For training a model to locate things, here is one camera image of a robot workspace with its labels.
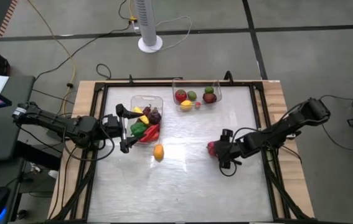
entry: metal bracket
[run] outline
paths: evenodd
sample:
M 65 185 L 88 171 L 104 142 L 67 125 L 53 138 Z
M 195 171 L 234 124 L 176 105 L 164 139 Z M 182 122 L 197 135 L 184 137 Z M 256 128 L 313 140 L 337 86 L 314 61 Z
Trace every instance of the metal bracket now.
M 229 80 L 231 85 L 234 84 L 233 75 L 232 75 L 232 73 L 230 71 L 226 72 L 224 80 Z

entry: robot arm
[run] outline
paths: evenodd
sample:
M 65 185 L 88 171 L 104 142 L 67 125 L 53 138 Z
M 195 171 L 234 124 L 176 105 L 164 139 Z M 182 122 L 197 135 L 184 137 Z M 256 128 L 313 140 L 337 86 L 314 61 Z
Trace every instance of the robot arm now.
M 141 113 L 126 110 L 122 104 L 116 106 L 116 114 L 120 118 L 109 114 L 105 116 L 107 122 L 102 124 L 92 116 L 77 116 L 76 118 L 64 118 L 48 111 L 40 109 L 36 103 L 19 103 L 13 112 L 16 125 L 34 124 L 56 132 L 61 137 L 70 138 L 77 147 L 88 150 L 99 150 L 94 142 L 121 137 L 121 151 L 129 153 L 129 148 L 139 139 L 126 137 L 124 118 L 138 118 Z

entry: clear plastic bin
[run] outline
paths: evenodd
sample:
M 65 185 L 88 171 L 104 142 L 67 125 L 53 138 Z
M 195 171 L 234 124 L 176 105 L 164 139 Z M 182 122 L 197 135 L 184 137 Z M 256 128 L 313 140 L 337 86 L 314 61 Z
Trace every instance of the clear plastic bin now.
M 202 98 L 205 93 L 205 88 L 207 86 L 211 86 L 214 89 L 216 101 L 213 103 L 206 103 Z M 197 98 L 195 100 L 190 100 L 189 97 L 187 97 L 186 99 L 192 102 L 191 108 L 182 106 L 182 102 L 176 99 L 175 94 L 178 90 L 184 90 L 186 93 L 189 91 L 194 91 L 196 93 Z M 174 98 L 174 102 L 177 105 L 176 109 L 178 111 L 199 111 L 212 109 L 217 102 L 222 100 L 222 92 L 220 91 L 220 84 L 218 80 L 215 80 L 214 82 L 191 82 L 189 80 L 181 80 L 180 78 L 175 78 L 172 80 L 172 97 Z
M 142 111 L 145 109 L 145 107 L 150 107 L 151 105 L 151 110 L 153 110 L 154 108 L 157 108 L 158 113 L 161 115 L 161 121 L 159 123 L 160 125 L 160 137 L 161 137 L 161 122 L 162 122 L 162 108 L 163 108 L 163 100 L 161 97 L 159 96 L 134 96 L 131 99 L 131 109 L 130 111 L 133 111 L 133 109 L 135 107 L 140 108 Z M 131 132 L 131 126 L 133 124 L 135 124 L 136 122 L 138 122 L 139 118 L 134 118 L 134 119 L 129 119 L 128 121 L 128 127 L 126 129 L 126 135 L 128 137 L 132 136 L 132 132 Z M 152 145 L 152 144 L 156 144 L 159 141 L 159 138 L 156 141 L 149 141 L 149 142 L 141 142 L 138 141 L 137 144 L 145 144 L 145 145 Z

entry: tower fan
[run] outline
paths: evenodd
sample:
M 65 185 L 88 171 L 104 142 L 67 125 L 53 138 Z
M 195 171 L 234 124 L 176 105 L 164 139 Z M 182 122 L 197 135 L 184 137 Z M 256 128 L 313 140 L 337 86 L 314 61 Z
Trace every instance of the tower fan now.
M 151 0 L 134 0 L 136 12 L 138 13 L 141 38 L 139 49 L 146 53 L 155 53 L 162 47 L 162 39 L 157 36 L 154 20 L 153 4 Z

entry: floor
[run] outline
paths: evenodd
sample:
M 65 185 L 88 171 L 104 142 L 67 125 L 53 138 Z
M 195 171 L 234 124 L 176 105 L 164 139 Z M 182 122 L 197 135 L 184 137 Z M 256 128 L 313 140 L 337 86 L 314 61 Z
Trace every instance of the floor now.
M 107 33 L 126 26 L 117 14 L 121 0 L 33 2 L 55 34 L 76 34 L 62 40 L 71 52 L 89 41 L 86 34 Z M 76 86 L 80 80 L 102 80 L 95 67 L 105 63 L 113 78 L 126 78 L 129 74 L 222 78 L 230 70 L 237 79 L 281 80 L 288 106 L 325 94 L 353 98 L 353 1 L 248 0 L 247 4 L 246 0 L 153 0 L 153 5 L 157 21 L 190 16 L 195 31 L 178 46 L 152 55 L 138 50 L 138 37 L 98 39 L 74 57 Z M 121 13 L 128 15 L 126 6 Z M 180 20 L 158 30 L 188 27 L 188 21 Z M 49 35 L 28 2 L 19 1 L 0 38 L 0 54 L 12 65 L 12 75 L 37 76 L 67 58 Z M 164 35 L 164 45 L 183 36 Z M 42 76 L 34 88 L 62 98 L 71 71 L 71 65 L 66 63 L 56 72 Z M 40 93 L 33 92 L 31 100 L 45 110 L 59 110 L 59 100 Z M 353 118 L 351 102 L 334 98 L 325 98 L 324 102 L 332 113 L 327 130 L 336 141 L 353 148 L 353 129 L 346 123 L 347 118 Z M 68 104 L 66 111 L 71 110 L 72 105 Z M 44 142 L 56 143 L 42 128 L 28 130 Z M 37 144 L 26 133 L 20 139 Z M 353 151 L 335 146 L 321 127 L 303 128 L 297 143 L 315 216 L 324 221 L 353 223 Z M 28 208 L 31 216 L 17 223 L 43 220 L 49 203 L 45 198 L 26 195 L 21 208 Z

